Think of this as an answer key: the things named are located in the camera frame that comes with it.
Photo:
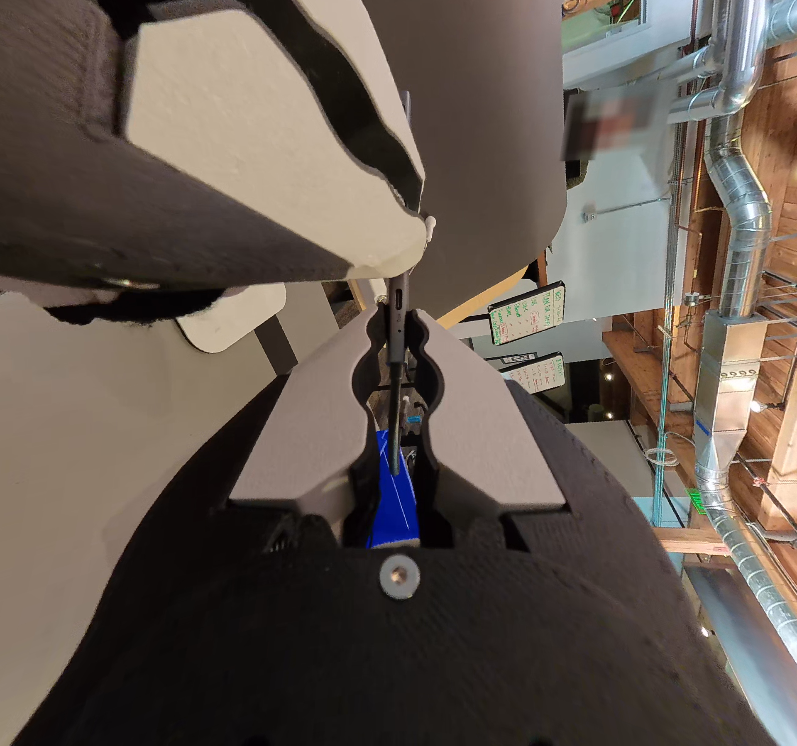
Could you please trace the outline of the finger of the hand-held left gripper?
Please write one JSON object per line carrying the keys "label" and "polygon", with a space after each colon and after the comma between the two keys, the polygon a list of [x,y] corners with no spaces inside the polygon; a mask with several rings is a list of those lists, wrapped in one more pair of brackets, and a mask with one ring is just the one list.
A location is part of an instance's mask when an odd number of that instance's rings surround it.
{"label": "finger of the hand-held left gripper", "polygon": [[132,40],[125,138],[344,263],[392,277],[425,250],[423,220],[345,148],[310,83],[241,10],[150,22]]}
{"label": "finger of the hand-held left gripper", "polygon": [[371,98],[390,145],[375,168],[390,180],[409,209],[418,209],[425,171],[402,97],[363,0],[296,0],[315,27],[346,57]]}

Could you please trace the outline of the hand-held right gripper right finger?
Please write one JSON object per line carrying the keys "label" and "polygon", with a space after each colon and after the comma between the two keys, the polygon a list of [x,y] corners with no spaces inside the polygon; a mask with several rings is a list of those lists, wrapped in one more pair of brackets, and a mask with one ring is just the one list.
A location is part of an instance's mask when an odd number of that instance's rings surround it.
{"label": "hand-held right gripper right finger", "polygon": [[449,548],[476,521],[563,510],[501,374],[422,310],[407,315],[406,332],[425,404],[412,475],[421,546]]}

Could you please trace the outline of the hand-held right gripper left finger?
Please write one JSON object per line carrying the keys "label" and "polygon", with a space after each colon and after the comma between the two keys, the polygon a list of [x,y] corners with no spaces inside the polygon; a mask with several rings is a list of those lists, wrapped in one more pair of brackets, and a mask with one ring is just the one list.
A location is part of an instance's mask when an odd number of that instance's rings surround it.
{"label": "hand-held right gripper left finger", "polygon": [[357,315],[291,371],[230,502],[321,516],[362,548],[380,500],[380,452],[367,401],[380,383],[386,305]]}

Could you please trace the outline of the blue plastic bin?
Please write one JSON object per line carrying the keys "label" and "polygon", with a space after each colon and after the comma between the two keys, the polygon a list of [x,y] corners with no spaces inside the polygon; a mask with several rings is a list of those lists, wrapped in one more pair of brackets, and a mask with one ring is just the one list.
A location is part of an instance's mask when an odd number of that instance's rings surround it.
{"label": "blue plastic bin", "polygon": [[376,432],[379,447],[380,502],[366,547],[416,548],[420,546],[416,500],[411,475],[404,456],[398,475],[392,475],[389,462],[389,431]]}

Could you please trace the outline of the grey usb hub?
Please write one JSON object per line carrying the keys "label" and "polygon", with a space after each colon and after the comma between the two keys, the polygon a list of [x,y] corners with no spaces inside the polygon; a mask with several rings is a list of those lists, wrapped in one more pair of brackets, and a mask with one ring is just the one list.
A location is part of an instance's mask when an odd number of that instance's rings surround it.
{"label": "grey usb hub", "polygon": [[388,464],[391,475],[400,471],[400,412],[402,382],[406,356],[406,308],[409,301],[410,271],[389,279],[387,284],[387,343],[386,357],[390,374],[390,400],[388,410],[389,450]]}

